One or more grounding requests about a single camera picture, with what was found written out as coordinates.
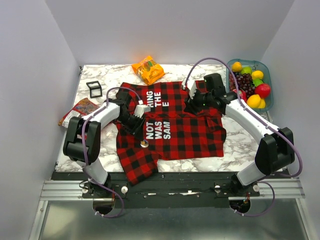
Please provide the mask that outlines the red black plaid shirt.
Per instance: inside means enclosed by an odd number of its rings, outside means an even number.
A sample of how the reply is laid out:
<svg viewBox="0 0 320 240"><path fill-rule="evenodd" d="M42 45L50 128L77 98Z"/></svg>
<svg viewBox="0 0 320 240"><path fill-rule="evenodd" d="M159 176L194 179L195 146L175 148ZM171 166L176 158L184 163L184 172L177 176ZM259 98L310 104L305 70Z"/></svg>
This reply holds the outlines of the red black plaid shirt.
<svg viewBox="0 0 320 240"><path fill-rule="evenodd" d="M223 157L227 132L217 109L205 106L200 113L185 112L187 93L181 83L158 82L137 85L124 82L121 91L129 94L133 112L138 99L150 106L142 128L148 147L116 124L116 153L128 182L134 186L158 172L158 160L185 160Z"/></svg>

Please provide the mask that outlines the black square frame brooch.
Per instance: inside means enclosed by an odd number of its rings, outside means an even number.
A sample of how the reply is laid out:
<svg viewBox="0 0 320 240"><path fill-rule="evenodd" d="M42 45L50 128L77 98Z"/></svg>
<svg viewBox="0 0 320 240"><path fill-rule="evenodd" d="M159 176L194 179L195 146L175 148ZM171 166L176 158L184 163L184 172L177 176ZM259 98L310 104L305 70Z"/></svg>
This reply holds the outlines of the black square frame brooch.
<svg viewBox="0 0 320 240"><path fill-rule="evenodd" d="M86 85L89 88L89 96L91 99L102 97L102 86L98 80L87 82Z"/></svg>

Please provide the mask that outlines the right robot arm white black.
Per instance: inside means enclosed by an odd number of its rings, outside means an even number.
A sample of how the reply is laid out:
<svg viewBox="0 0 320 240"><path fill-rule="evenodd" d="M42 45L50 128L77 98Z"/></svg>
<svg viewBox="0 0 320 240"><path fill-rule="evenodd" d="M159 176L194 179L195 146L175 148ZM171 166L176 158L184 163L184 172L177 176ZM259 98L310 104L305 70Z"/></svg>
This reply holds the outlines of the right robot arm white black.
<svg viewBox="0 0 320 240"><path fill-rule="evenodd" d="M228 187L233 195L243 195L253 183L294 162L293 133L289 128L278 128L252 111L237 93L226 92L218 73L206 75L204 82L206 92L201 92L194 80L186 78L182 82L182 90L187 91L184 110L196 115L204 107L215 108L240 124L258 143L254 162L231 177Z"/></svg>

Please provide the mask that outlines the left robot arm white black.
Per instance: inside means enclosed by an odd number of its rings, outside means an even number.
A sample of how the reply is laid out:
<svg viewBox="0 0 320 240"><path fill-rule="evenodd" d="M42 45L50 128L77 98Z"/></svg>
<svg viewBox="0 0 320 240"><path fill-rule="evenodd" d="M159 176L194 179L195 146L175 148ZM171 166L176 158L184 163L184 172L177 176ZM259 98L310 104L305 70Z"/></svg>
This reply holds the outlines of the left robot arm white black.
<svg viewBox="0 0 320 240"><path fill-rule="evenodd" d="M143 141L143 124L145 113L151 107L143 102L138 93L134 112L129 112L132 89L123 87L124 91L116 94L115 99L109 97L92 113L83 117L72 117L69 120L63 144L63 154L77 162L88 181L94 184L93 191L101 198L107 197L111 191L110 176L99 160L101 149L101 131L108 124L116 121L134 138Z"/></svg>

